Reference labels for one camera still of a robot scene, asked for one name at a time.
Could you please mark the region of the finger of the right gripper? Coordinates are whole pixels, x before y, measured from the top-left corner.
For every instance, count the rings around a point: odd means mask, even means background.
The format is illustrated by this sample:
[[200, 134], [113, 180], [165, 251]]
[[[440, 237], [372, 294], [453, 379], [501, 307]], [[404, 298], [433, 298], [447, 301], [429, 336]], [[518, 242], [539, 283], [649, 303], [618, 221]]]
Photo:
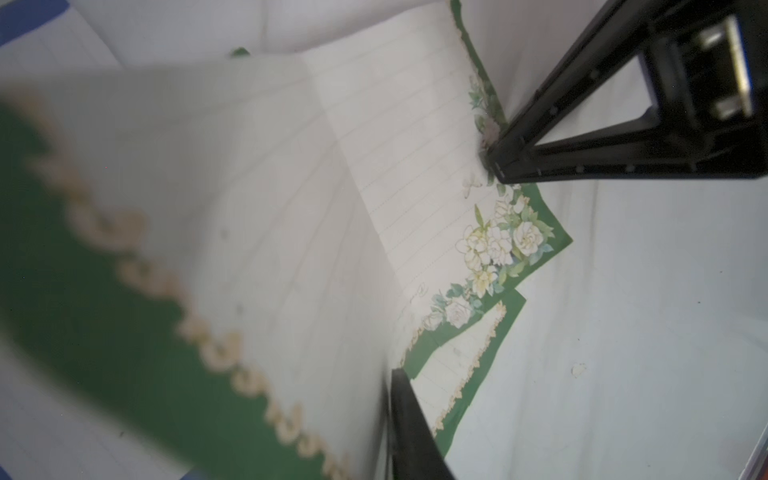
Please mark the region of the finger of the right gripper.
[[[650, 107], [637, 119], [545, 135], [631, 60]], [[767, 173], [767, 5], [610, 1], [485, 153], [503, 184], [756, 179]]]

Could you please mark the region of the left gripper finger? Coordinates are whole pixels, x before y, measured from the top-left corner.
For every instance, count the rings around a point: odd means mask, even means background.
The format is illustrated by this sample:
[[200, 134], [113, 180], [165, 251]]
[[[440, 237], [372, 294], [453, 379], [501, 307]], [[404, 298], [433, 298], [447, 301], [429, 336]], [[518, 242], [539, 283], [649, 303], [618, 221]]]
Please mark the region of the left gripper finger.
[[403, 369], [391, 371], [389, 454], [394, 479], [454, 480]]

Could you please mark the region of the green floral letter paper top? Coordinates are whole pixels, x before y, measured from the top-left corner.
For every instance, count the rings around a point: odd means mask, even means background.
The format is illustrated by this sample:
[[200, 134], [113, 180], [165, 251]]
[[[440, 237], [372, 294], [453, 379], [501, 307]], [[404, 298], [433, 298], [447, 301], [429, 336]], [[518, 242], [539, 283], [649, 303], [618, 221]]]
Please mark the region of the green floral letter paper top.
[[501, 125], [455, 1], [1, 80], [2, 477], [383, 478], [419, 332], [570, 243]]

